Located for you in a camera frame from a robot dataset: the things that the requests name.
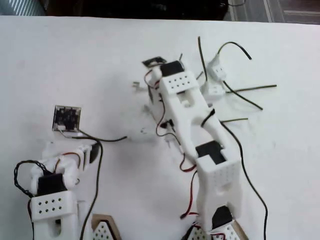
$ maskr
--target white surface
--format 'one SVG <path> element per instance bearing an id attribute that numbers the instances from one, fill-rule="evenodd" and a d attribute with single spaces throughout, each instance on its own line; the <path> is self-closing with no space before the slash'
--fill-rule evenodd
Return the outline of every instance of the white surface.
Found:
<path id="1" fill-rule="evenodd" d="M 269 207 L 268 239 L 318 237 L 320 26 L 2 16 L 0 32 L 0 239 L 31 239 L 27 197 L 14 186 L 13 169 L 21 160 L 39 159 L 45 141 L 53 139 L 54 106 L 82 107 L 84 131 L 120 137 L 142 125 L 138 111 L 148 97 L 131 87 L 147 72 L 141 61 L 158 55 L 176 60 L 183 52 L 199 73 L 199 35 L 206 62 L 227 41 L 252 56 L 247 60 L 231 45 L 221 51 L 230 86 L 278 84 L 243 93 L 263 111 L 236 96 L 214 103 L 221 120 L 250 118 L 228 126 L 241 140 L 248 174 Z M 180 239 L 194 217 L 179 219 L 192 175 L 179 171 L 177 149 L 160 139 L 104 144 L 104 150 L 94 212 L 112 215 L 123 239 Z M 19 172 L 27 187 L 28 168 Z M 264 208 L 243 174 L 241 179 L 239 223 L 250 239 L 262 239 Z M 83 194 L 93 193 L 88 187 Z"/>

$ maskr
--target white plastic part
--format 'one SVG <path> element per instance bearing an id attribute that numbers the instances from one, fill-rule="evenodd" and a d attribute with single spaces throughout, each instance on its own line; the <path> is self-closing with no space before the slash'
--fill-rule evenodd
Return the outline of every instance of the white plastic part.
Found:
<path id="1" fill-rule="evenodd" d="M 214 81 L 222 82 L 227 78 L 227 74 L 220 63 L 219 54 L 215 55 L 212 61 L 208 63 L 206 69 Z"/>
<path id="2" fill-rule="evenodd" d="M 227 206 L 234 218 L 241 214 L 240 157 L 228 148 L 220 152 L 226 160 L 220 164 L 215 164 L 209 155 L 196 160 L 199 177 L 196 205 L 199 222 L 206 232 L 212 230 L 212 217 L 219 207 Z"/>
<path id="3" fill-rule="evenodd" d="M 35 240 L 75 240 L 79 237 L 76 196 L 62 191 L 31 199 Z"/>
<path id="4" fill-rule="evenodd" d="M 69 156 L 60 155 L 57 157 L 49 158 L 46 160 L 39 160 L 40 163 L 44 164 L 50 172 L 62 173 L 63 183 L 65 187 L 70 190 L 75 187 L 77 179 L 79 177 L 77 162 Z M 38 181 L 42 177 L 43 171 L 37 165 L 31 168 L 31 188 L 32 194 L 37 195 L 38 193 Z"/>
<path id="5" fill-rule="evenodd" d="M 93 240 L 113 240 L 109 226 L 106 222 L 101 221 L 93 233 Z"/>
<path id="6" fill-rule="evenodd" d="M 226 240 L 243 240 L 240 235 L 238 235 L 237 231 L 233 228 L 232 224 L 229 223 L 223 227 L 220 227 L 219 229 L 215 230 L 213 234 L 222 233 L 225 234 Z M 194 227 L 192 231 L 190 232 L 190 235 L 187 240 L 223 240 L 223 236 L 216 236 L 207 234 L 205 231 L 203 231 L 202 228 Z"/>
<path id="7" fill-rule="evenodd" d="M 201 92 L 207 101 L 220 99 L 226 94 L 221 84 L 213 83 L 211 79 L 208 79 L 208 81 L 201 86 Z"/>
<path id="8" fill-rule="evenodd" d="M 173 120 L 175 133 L 183 151 L 195 163 L 198 153 L 191 139 L 191 125 L 201 125 L 211 112 L 200 92 L 199 84 L 192 72 L 180 72 L 169 77 L 163 77 L 159 84 L 159 91 L 164 101 L 166 119 Z M 182 98 L 177 94 L 181 91 L 184 91 L 184 100 L 182 101 Z M 158 103 L 157 105 L 163 112 L 162 104 Z M 226 133 L 216 115 L 211 116 L 203 128 L 220 144 L 223 146 L 227 144 Z"/>

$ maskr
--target red wire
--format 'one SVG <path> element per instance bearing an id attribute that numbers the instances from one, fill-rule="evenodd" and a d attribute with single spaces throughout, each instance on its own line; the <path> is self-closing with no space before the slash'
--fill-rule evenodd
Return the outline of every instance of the red wire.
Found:
<path id="1" fill-rule="evenodd" d="M 219 232 L 219 233 L 213 233 L 211 234 L 212 236 L 222 236 L 223 239 L 222 240 L 226 240 L 226 235 L 223 232 Z"/>
<path id="2" fill-rule="evenodd" d="M 194 200 L 194 196 L 193 196 L 193 182 L 194 182 L 194 178 L 195 178 L 195 175 L 198 171 L 195 171 L 193 176 L 192 176 L 192 179 L 191 179 L 191 184 L 190 184 L 190 201 L 189 201 L 189 206 L 188 206 L 188 209 L 186 210 L 186 212 L 184 214 L 182 214 L 180 216 L 180 219 L 184 219 L 190 212 L 190 209 L 191 209 L 191 206 L 192 206 L 192 202 Z"/>
<path id="3" fill-rule="evenodd" d="M 182 172 L 188 173 L 188 172 L 191 172 L 193 169 L 195 169 L 195 168 L 197 167 L 197 165 L 195 164 L 195 165 L 193 165 L 192 167 L 189 167 L 189 168 L 187 168 L 187 169 L 182 169 L 182 165 L 184 164 L 185 160 L 186 160 L 186 154 L 184 153 L 184 154 L 183 154 L 182 162 L 180 163 L 180 166 L 179 166 L 179 168 L 180 168 L 180 170 L 181 170 Z"/>
<path id="4" fill-rule="evenodd" d="M 156 86 L 158 83 L 160 83 L 160 80 L 156 81 L 156 82 L 154 83 L 154 86 Z"/>
<path id="5" fill-rule="evenodd" d="M 159 128 L 161 122 L 164 120 L 165 114 L 166 114 L 165 102 L 164 102 L 162 96 L 160 96 L 160 98 L 161 98 L 161 102 L 162 102 L 162 106 L 163 106 L 163 114 L 162 114 L 162 116 L 161 116 L 161 118 L 160 118 L 160 121 L 159 121 L 159 122 L 157 123 L 157 125 L 156 125 L 155 134 L 156 134 L 157 136 L 159 136 L 159 137 L 164 137 L 164 136 L 166 136 L 166 135 L 173 135 L 174 138 L 175 138 L 175 140 L 178 142 L 178 144 L 181 145 L 181 143 L 180 143 L 179 139 L 177 138 L 177 136 L 176 136 L 175 134 L 173 134 L 172 132 L 167 132 L 167 133 L 165 133 L 165 134 L 159 134 L 159 133 L 158 133 L 158 128 Z M 186 154 L 184 153 L 184 154 L 183 154 L 182 162 L 180 163 L 180 166 L 179 166 L 179 168 L 180 168 L 180 170 L 181 170 L 182 172 L 188 173 L 188 172 L 191 172 L 192 170 L 194 170 L 194 169 L 197 167 L 197 165 L 195 164 L 195 165 L 193 165 L 192 167 L 189 167 L 189 168 L 187 168 L 187 169 L 182 169 L 182 165 L 184 164 L 185 160 L 186 160 Z"/>

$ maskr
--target wire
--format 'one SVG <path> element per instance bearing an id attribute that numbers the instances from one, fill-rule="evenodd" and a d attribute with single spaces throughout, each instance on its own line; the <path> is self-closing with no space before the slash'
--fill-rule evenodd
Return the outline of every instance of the wire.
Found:
<path id="1" fill-rule="evenodd" d="M 164 102 L 164 100 L 163 100 L 163 98 L 162 98 L 161 95 L 160 95 L 160 98 L 161 98 L 160 102 L 162 102 L 162 106 L 163 106 L 163 114 L 162 114 L 162 116 L 161 116 L 161 118 L 160 118 L 160 121 L 159 121 L 159 122 L 157 123 L 157 125 L 156 125 L 155 134 L 156 134 L 158 137 L 164 137 L 164 136 L 167 136 L 167 135 L 172 135 L 172 136 L 174 136 L 174 138 L 175 138 L 175 140 L 178 142 L 178 144 L 181 145 L 181 143 L 180 143 L 179 139 L 177 138 L 177 136 L 176 136 L 175 134 L 173 134 L 172 132 L 167 132 L 167 133 L 165 133 L 165 134 L 159 134 L 159 133 L 158 133 L 158 128 L 159 128 L 161 122 L 164 120 L 164 117 L 165 117 L 165 114 L 166 114 L 165 102 Z M 192 167 L 189 167 L 189 168 L 187 168 L 187 169 L 183 169 L 183 168 L 182 168 L 182 165 L 184 164 L 185 160 L 186 160 L 186 154 L 183 153 L 183 159 L 182 159 L 182 161 L 181 161 L 181 163 L 180 163 L 180 166 L 179 166 L 179 168 L 180 168 L 180 170 L 181 170 L 182 172 L 188 173 L 188 172 L 191 172 L 192 170 L 194 170 L 194 169 L 197 167 L 197 165 L 195 164 L 195 165 L 193 165 Z"/>
<path id="2" fill-rule="evenodd" d="M 73 154 L 78 156 L 78 169 L 79 169 L 80 168 L 80 163 L 81 163 L 81 157 L 80 157 L 80 155 L 78 153 L 76 153 L 76 152 L 66 152 L 66 153 L 64 153 L 62 155 L 65 156 L 65 155 L 73 155 Z"/>
<path id="3" fill-rule="evenodd" d="M 204 127 L 206 121 L 208 121 L 208 119 L 209 119 L 211 116 L 215 115 L 215 113 L 216 113 L 216 110 L 215 110 L 214 108 L 212 108 L 212 110 L 211 110 L 211 112 L 208 114 L 208 116 L 206 116 L 206 118 L 202 121 L 202 123 L 201 123 L 201 127 L 202 127 L 202 128 Z"/>
<path id="4" fill-rule="evenodd" d="M 202 53 L 200 36 L 198 36 L 198 48 L 199 48 L 201 63 L 202 63 L 202 67 L 203 67 L 203 71 L 204 71 L 204 75 L 205 75 L 205 81 L 208 82 L 206 64 L 205 64 L 205 60 L 204 60 L 204 55 L 203 55 L 203 53 Z"/>
<path id="5" fill-rule="evenodd" d="M 73 137 L 73 138 L 76 138 L 76 139 L 90 139 L 90 140 L 95 140 L 94 138 L 91 138 L 91 137 Z M 80 234 L 80 240 L 83 240 L 84 239 L 84 233 L 85 233 L 85 229 L 86 229 L 86 225 L 87 225 L 87 221 L 88 221 L 88 218 L 92 212 L 92 209 L 94 208 L 94 205 L 96 203 L 96 200 L 98 198 L 98 194 L 99 194 L 99 177 L 100 177 L 100 169 L 101 169 L 101 163 L 102 163 L 102 158 L 103 158 L 103 155 L 104 155 L 104 147 L 102 145 L 102 143 L 98 140 L 95 140 L 99 146 L 100 146 L 100 159 L 99 159 L 99 163 L 98 163 L 98 169 L 97 169 L 97 173 L 96 173 L 96 182 L 95 182 L 95 195 L 94 195 L 94 198 L 93 198 L 93 201 L 91 203 L 91 206 L 89 208 L 89 211 L 87 213 L 87 215 L 85 216 L 85 219 L 83 221 L 83 225 L 82 225 L 82 229 L 81 229 L 81 234 Z"/>
<path id="6" fill-rule="evenodd" d="M 151 88 L 151 89 L 154 89 L 154 87 L 153 86 L 151 86 L 151 85 L 149 85 L 148 84 L 148 82 L 147 82 L 147 76 L 150 74 L 152 72 L 152 69 L 151 70 L 149 70 L 145 75 L 144 75 L 144 82 L 145 82 L 145 84 L 149 87 L 149 88 Z"/>
<path id="7" fill-rule="evenodd" d="M 263 239 L 266 240 L 267 239 L 267 236 L 266 236 L 267 219 L 268 219 L 268 208 L 267 208 L 267 205 L 266 205 L 265 201 L 263 200 L 263 198 L 258 193 L 258 191 L 256 190 L 256 188 L 254 187 L 254 185 L 252 184 L 252 182 L 251 182 L 251 180 L 250 180 L 250 178 L 249 178 L 249 176 L 247 174 L 247 170 L 246 170 L 246 167 L 245 167 L 245 161 L 244 161 L 244 153 L 243 153 L 241 142 L 239 141 L 237 136 L 223 122 L 220 122 L 220 123 L 225 128 L 225 130 L 227 130 L 227 132 L 234 138 L 234 140 L 238 144 L 239 149 L 240 149 L 241 165 L 242 165 L 242 169 L 243 169 L 245 178 L 247 179 L 247 181 L 248 181 L 249 185 L 251 186 L 252 190 L 255 192 L 255 194 L 258 196 L 258 198 L 260 199 L 260 201 L 262 202 L 262 204 L 264 206 L 265 216 L 264 216 L 264 224 L 263 224 Z"/>
<path id="8" fill-rule="evenodd" d="M 189 172 L 191 172 L 193 169 L 195 169 L 195 168 L 197 167 L 197 165 L 195 164 L 195 165 L 193 165 L 192 167 L 189 167 L 189 168 L 187 168 L 187 169 L 183 169 L 183 168 L 182 168 L 182 165 L 184 164 L 185 160 L 186 160 L 186 154 L 184 153 L 184 154 L 183 154 L 183 159 L 182 159 L 182 161 L 181 161 L 181 163 L 180 163 L 180 166 L 179 166 L 179 168 L 180 168 L 180 170 L 181 170 L 182 172 L 189 173 Z"/>
<path id="9" fill-rule="evenodd" d="M 180 219 L 184 219 L 186 216 L 188 216 L 189 212 L 190 212 L 190 209 L 191 209 L 191 206 L 192 206 L 192 202 L 194 200 L 194 196 L 193 196 L 193 182 L 194 182 L 194 178 L 195 178 L 195 175 L 198 171 L 195 171 L 193 176 L 192 176 L 192 179 L 191 179 L 191 184 L 190 184 L 190 200 L 189 200 L 189 206 L 187 208 L 187 210 L 185 211 L 184 214 L 182 214 L 180 216 Z"/>
<path id="10" fill-rule="evenodd" d="M 235 95 L 237 95 L 239 98 L 245 100 L 246 102 L 256 106 L 258 109 L 263 110 L 263 108 L 261 106 L 259 106 L 258 104 L 254 103 L 253 101 L 250 101 L 249 99 L 245 98 L 244 96 L 241 96 L 239 93 L 235 92 L 227 83 L 226 81 L 223 81 L 224 85 Z"/>
<path id="11" fill-rule="evenodd" d="M 97 138 L 97 137 L 91 136 L 91 135 L 89 135 L 88 133 L 86 133 L 86 132 L 84 132 L 84 131 L 82 131 L 82 130 L 80 130 L 80 129 L 79 129 L 79 132 L 82 133 L 82 134 L 84 134 L 84 135 L 87 135 L 88 137 L 90 137 L 90 138 L 92 138 L 92 139 L 94 139 L 94 140 L 96 140 L 96 141 L 106 142 L 106 143 L 119 142 L 119 141 L 122 141 L 122 140 L 128 138 L 128 136 L 123 136 L 123 137 L 120 137 L 120 138 L 118 138 L 118 139 L 112 139 L 112 140 L 110 140 L 110 139 L 102 139 L 102 138 Z"/>
<path id="12" fill-rule="evenodd" d="M 204 71 L 201 71 L 200 74 L 195 79 L 198 80 L 202 76 L 202 74 L 204 74 Z"/>
<path id="13" fill-rule="evenodd" d="M 32 212 L 31 212 L 30 204 L 31 204 L 31 199 L 29 199 L 29 201 L 28 201 L 27 209 L 28 209 L 28 214 L 29 214 L 30 221 L 31 221 L 31 226 L 32 226 L 32 240 L 35 240 L 35 227 L 34 227 L 34 223 L 32 222 L 32 217 L 31 217 Z"/>
<path id="14" fill-rule="evenodd" d="M 249 120 L 249 118 L 247 118 L 247 117 L 245 117 L 245 118 L 235 118 L 235 119 L 224 120 L 224 121 L 220 121 L 220 122 L 221 123 L 230 123 L 230 122 L 242 121 L 242 120 Z"/>
<path id="15" fill-rule="evenodd" d="M 58 164 L 60 163 L 61 159 L 59 158 L 58 161 L 56 161 L 56 164 L 54 166 L 54 170 L 53 170 L 53 173 L 55 174 L 56 173 L 56 170 L 57 170 L 57 167 L 58 167 Z"/>
<path id="16" fill-rule="evenodd" d="M 246 4 L 246 1 L 247 1 L 247 0 L 243 0 L 243 3 L 240 3 L 240 4 L 229 4 L 229 3 L 228 3 L 228 5 L 229 5 L 230 7 L 240 7 L 240 6 L 245 5 L 245 4 Z"/>
<path id="17" fill-rule="evenodd" d="M 234 90 L 235 92 L 243 92 L 243 91 L 250 91 L 250 90 L 257 90 L 257 89 L 266 89 L 266 88 L 276 88 L 277 85 L 273 84 L 273 85 L 264 85 L 264 86 L 255 86 L 255 87 L 248 87 L 248 88 L 240 88 L 240 89 L 236 89 Z M 232 91 L 226 91 L 226 94 L 232 94 Z"/>
<path id="18" fill-rule="evenodd" d="M 249 53 L 245 50 L 245 48 L 243 46 L 241 46 L 239 43 L 236 43 L 234 41 L 227 41 L 226 43 L 224 43 L 218 50 L 218 53 L 217 54 L 220 54 L 221 50 L 224 48 L 225 45 L 228 45 L 228 44 L 234 44 L 236 46 L 238 46 L 242 52 L 247 56 L 247 58 L 249 60 L 252 60 L 252 57 L 249 55 Z"/>
<path id="19" fill-rule="evenodd" d="M 18 162 L 17 165 L 15 166 L 14 170 L 13 170 L 13 180 L 14 180 L 14 185 L 21 190 L 21 192 L 23 192 L 25 195 L 27 195 L 29 198 L 32 198 L 34 195 L 28 191 L 25 190 L 18 182 L 18 169 L 22 164 L 36 164 L 39 168 L 41 168 L 43 175 L 50 175 L 52 174 L 52 172 L 48 171 L 48 169 L 46 168 L 46 166 L 39 162 L 39 161 L 35 161 L 35 160 L 25 160 L 25 161 L 21 161 Z"/>

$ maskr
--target perforated white panel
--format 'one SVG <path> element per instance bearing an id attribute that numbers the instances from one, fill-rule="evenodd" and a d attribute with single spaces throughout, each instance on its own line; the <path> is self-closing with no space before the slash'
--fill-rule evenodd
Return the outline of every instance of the perforated white panel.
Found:
<path id="1" fill-rule="evenodd" d="M 93 233 L 93 240 L 113 240 L 108 224 L 101 221 Z"/>
<path id="2" fill-rule="evenodd" d="M 231 224 L 226 225 L 216 233 L 225 234 L 225 240 L 243 240 L 234 230 Z M 223 236 L 212 236 L 213 240 L 223 240 Z M 188 237 L 188 240 L 211 240 L 211 235 L 206 234 L 201 228 L 194 227 Z"/>
<path id="3" fill-rule="evenodd" d="M 72 191 L 61 191 L 31 199 L 32 221 L 49 219 L 77 212 Z"/>
<path id="4" fill-rule="evenodd" d="M 163 77 L 159 87 L 161 93 L 167 92 L 168 95 L 171 95 L 183 92 L 187 89 L 199 87 L 199 84 L 191 71 L 184 71 Z"/>

